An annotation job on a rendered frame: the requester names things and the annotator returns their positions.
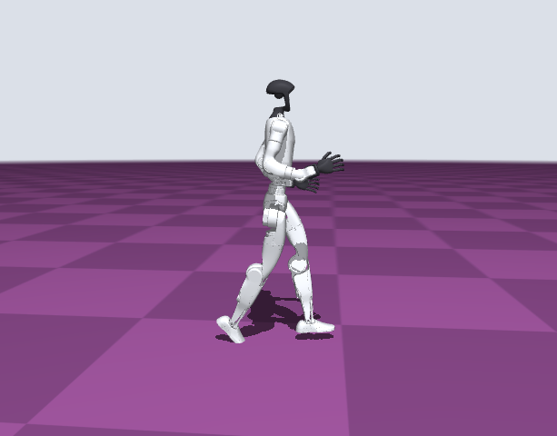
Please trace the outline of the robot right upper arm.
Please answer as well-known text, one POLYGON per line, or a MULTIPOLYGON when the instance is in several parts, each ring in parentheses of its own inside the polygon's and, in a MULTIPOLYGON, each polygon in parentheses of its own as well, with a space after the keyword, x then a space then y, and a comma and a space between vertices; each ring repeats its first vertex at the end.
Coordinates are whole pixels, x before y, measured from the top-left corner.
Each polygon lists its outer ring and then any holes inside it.
POLYGON ((265 150, 265 154, 264 154, 264 160, 263 160, 263 169, 268 174, 272 174, 272 173, 268 172, 265 169, 264 165, 265 165, 266 161, 268 161, 270 159, 274 159, 275 156, 277 154, 279 154, 279 152, 281 150, 281 147, 282 147, 282 144, 283 144, 283 139, 287 135, 288 127, 289 127, 289 125, 285 121, 282 121, 282 120, 273 120, 272 121, 272 124, 271 124, 271 127, 270 127, 270 136, 269 136, 268 144, 266 146, 266 150, 265 150))

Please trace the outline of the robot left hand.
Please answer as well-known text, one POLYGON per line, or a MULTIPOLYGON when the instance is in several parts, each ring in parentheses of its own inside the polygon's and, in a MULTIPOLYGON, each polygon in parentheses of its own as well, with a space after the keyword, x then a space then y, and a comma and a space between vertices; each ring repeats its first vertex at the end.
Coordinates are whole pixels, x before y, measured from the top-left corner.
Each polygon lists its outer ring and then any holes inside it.
MULTIPOLYGON (((314 185, 310 185, 309 183, 312 183, 312 184, 317 184, 317 185, 320 185, 320 184, 319 184, 319 183, 317 183, 317 182, 311 182, 311 181, 309 181, 309 180, 315 180, 315 181, 319 181, 319 179, 318 179, 318 178, 306 179, 306 180, 305 180, 304 182, 302 182, 302 183, 298 183, 298 182, 296 182, 295 180, 293 180, 293 185, 292 185, 292 186, 290 186, 290 187, 291 187, 291 188, 294 188, 294 187, 296 186, 296 187, 298 187, 299 189, 302 189, 302 190, 307 190, 307 191, 311 191, 311 192, 314 192, 314 193, 316 193, 316 191, 315 191, 315 190, 313 190, 313 189, 310 189, 310 188, 307 188, 307 187, 312 187, 312 188, 315 188, 315 189, 317 189, 317 190, 318 190, 319 188, 318 188, 317 186, 314 186, 314 185)), ((286 187, 287 187, 287 186, 286 186, 286 187)))

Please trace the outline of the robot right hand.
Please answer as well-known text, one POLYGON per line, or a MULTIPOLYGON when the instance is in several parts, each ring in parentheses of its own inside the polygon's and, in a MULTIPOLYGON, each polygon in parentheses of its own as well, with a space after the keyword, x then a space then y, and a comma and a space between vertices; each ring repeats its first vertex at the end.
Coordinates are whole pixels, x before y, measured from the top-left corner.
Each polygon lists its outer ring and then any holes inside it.
MULTIPOLYGON (((311 165, 306 166, 306 167, 313 166, 314 169, 315 169, 315 171, 316 171, 316 174, 315 174, 315 175, 312 175, 312 176, 310 176, 310 177, 308 177, 308 179, 312 179, 312 178, 314 178, 314 177, 316 177, 316 176, 319 176, 320 173, 332 173, 332 172, 337 172, 337 171, 344 171, 343 168, 336 168, 336 169, 333 169, 334 167, 344 166, 344 163, 339 163, 339 164, 338 164, 338 162, 342 162, 343 159, 336 159, 336 160, 333 160, 333 161, 332 161, 332 159, 335 159, 335 158, 337 158, 337 157, 340 157, 341 155, 339 155, 339 154, 334 155, 334 156, 332 156, 332 157, 330 157, 330 158, 326 158, 326 157, 327 157, 328 155, 330 155, 331 153, 332 153, 332 152, 326 153, 326 154, 323 156, 322 160, 319 160, 319 162, 318 162, 317 165, 314 163, 314 164, 311 164, 311 165), (334 163, 337 163, 337 164, 334 164, 334 163)), ((306 167, 304 167, 304 168, 306 168, 306 167)))

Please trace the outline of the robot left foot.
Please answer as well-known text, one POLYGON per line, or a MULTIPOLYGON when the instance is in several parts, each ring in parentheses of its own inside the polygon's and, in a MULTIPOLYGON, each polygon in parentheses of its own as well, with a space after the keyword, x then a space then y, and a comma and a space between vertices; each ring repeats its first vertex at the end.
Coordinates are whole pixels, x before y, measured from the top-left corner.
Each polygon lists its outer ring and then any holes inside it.
MULTIPOLYGON (((310 321, 310 320, 309 320, 310 321)), ((309 322, 307 321, 307 322, 309 322)), ((314 323, 307 323, 306 320, 300 320, 296 325, 296 331, 299 333, 306 332, 332 332, 334 325, 330 323, 320 322, 314 319, 314 323)))

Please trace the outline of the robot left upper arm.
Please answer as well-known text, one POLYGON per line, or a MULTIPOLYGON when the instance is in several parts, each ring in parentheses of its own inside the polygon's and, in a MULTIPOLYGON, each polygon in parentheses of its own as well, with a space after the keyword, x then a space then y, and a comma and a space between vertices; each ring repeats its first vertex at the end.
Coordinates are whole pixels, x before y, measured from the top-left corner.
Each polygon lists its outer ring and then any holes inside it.
POLYGON ((257 155, 255 156, 255 159, 254 159, 255 164, 260 169, 263 169, 264 154, 265 154, 265 139, 264 139, 264 142, 262 143, 257 155))

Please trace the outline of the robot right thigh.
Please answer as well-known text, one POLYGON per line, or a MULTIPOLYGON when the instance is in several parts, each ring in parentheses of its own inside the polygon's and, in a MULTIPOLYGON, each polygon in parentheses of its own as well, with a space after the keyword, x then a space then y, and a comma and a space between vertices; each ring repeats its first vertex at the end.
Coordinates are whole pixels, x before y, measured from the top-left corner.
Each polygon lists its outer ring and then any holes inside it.
POLYGON ((277 264, 286 235, 286 213, 279 209, 279 203, 271 203, 268 208, 264 208, 263 226, 271 229, 266 231, 262 250, 262 263, 253 263, 246 270, 246 276, 250 269, 258 268, 262 271, 262 281, 271 273, 277 264))

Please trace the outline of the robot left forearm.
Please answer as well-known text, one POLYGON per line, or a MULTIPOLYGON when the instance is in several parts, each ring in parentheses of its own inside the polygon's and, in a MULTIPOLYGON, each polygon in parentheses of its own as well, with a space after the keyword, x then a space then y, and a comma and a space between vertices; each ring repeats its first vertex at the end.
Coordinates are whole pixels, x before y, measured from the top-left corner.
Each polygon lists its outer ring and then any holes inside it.
MULTIPOLYGON (((265 177, 267 177, 267 172, 266 172, 264 169, 260 169, 260 170, 262 171, 263 175, 264 175, 265 177)), ((274 180, 274 177, 268 177, 268 178, 271 180, 271 182, 274 180)), ((276 179, 276 177, 275 177, 275 179, 276 179)), ((279 179, 280 179, 280 178, 279 178, 279 179)), ((283 179, 283 180, 282 180, 282 179, 281 179, 281 181, 282 181, 282 182, 286 182, 286 185, 285 185, 285 186, 287 186, 287 187, 290 187, 290 186, 293 185, 293 181, 291 181, 291 180, 288 180, 288 179, 283 179)), ((276 182, 278 182, 278 180, 276 180, 276 182)))

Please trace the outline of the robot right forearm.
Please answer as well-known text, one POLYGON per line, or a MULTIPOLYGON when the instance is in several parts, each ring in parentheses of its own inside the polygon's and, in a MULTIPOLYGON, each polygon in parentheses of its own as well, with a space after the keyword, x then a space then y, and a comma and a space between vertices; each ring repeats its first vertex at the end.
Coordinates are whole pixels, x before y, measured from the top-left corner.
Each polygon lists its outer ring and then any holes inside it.
POLYGON ((308 177, 316 174, 313 166, 296 170, 296 168, 287 166, 287 164, 278 163, 274 159, 266 161, 264 166, 268 172, 278 176, 280 179, 295 180, 298 183, 302 183, 308 179, 308 177))

